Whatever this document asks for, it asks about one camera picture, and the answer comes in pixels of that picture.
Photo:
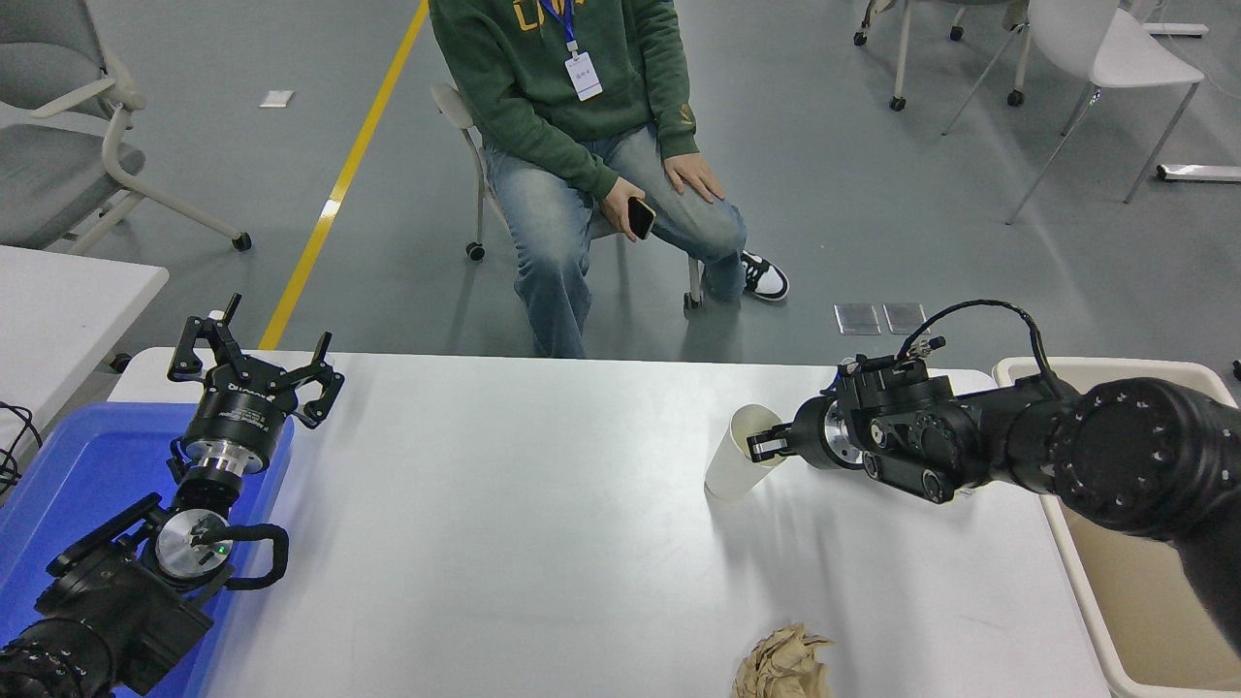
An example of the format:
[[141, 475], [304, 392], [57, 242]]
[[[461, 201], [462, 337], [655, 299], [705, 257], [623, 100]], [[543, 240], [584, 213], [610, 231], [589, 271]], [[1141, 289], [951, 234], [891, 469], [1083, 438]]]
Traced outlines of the person's right hand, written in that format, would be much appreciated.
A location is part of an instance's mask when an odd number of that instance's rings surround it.
[[638, 236], [634, 233], [630, 225], [630, 199], [644, 200], [647, 199], [647, 191], [625, 180], [625, 178], [618, 176], [616, 178], [616, 184], [613, 184], [612, 189], [603, 199], [601, 207], [606, 219], [609, 221], [612, 227], [616, 227], [618, 233], [624, 233], [625, 238], [629, 238], [630, 242], [637, 242]]

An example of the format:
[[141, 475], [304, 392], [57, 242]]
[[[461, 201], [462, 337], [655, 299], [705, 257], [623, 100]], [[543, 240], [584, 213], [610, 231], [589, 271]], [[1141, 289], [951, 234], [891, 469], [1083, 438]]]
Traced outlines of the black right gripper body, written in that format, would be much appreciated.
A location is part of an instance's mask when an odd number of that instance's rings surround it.
[[825, 436], [828, 414], [834, 405], [834, 397], [812, 397], [802, 402], [792, 424], [792, 451], [820, 471], [836, 468], [834, 452]]

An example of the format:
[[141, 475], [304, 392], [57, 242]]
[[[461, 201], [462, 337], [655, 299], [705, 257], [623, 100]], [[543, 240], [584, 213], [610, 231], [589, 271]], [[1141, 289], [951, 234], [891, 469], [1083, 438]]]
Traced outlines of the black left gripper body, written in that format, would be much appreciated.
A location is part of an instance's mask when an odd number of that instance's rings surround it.
[[274, 455], [287, 416], [297, 409], [289, 389], [271, 388], [280, 378], [280, 366], [257, 359], [210, 369], [199, 411], [182, 433], [182, 455], [200, 456], [208, 445], [223, 442], [253, 456]]

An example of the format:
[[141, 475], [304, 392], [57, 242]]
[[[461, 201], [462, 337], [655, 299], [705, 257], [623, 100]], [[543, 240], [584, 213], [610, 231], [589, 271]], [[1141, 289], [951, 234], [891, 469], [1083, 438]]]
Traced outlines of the person's left hand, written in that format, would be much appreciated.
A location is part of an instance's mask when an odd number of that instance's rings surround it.
[[705, 202], [725, 202], [725, 189], [719, 183], [709, 159], [701, 153], [668, 156], [663, 160], [663, 169], [674, 191], [679, 195], [690, 189], [700, 195]]

